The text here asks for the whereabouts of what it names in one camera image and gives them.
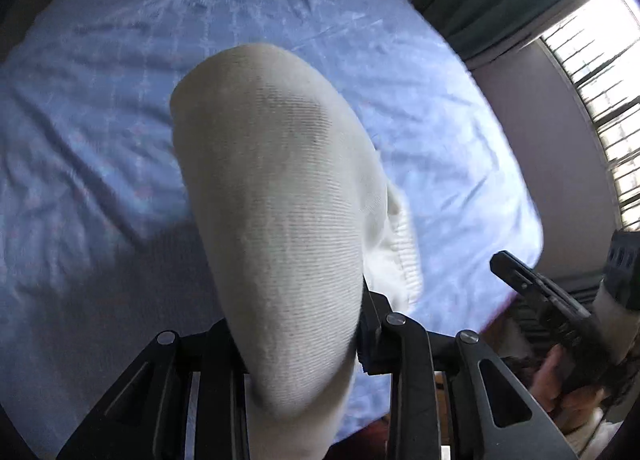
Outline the person's right hand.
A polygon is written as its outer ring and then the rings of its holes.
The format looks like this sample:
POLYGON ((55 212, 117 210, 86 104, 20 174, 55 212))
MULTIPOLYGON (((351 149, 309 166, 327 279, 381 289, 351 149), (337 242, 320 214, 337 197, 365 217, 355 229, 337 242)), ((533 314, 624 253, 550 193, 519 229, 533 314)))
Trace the person's right hand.
POLYGON ((564 348, 556 344, 535 373, 529 393, 539 405, 551 414, 553 410, 567 411, 570 417, 588 417, 606 395, 600 385, 586 385, 570 392, 561 379, 560 364, 565 357, 564 348))

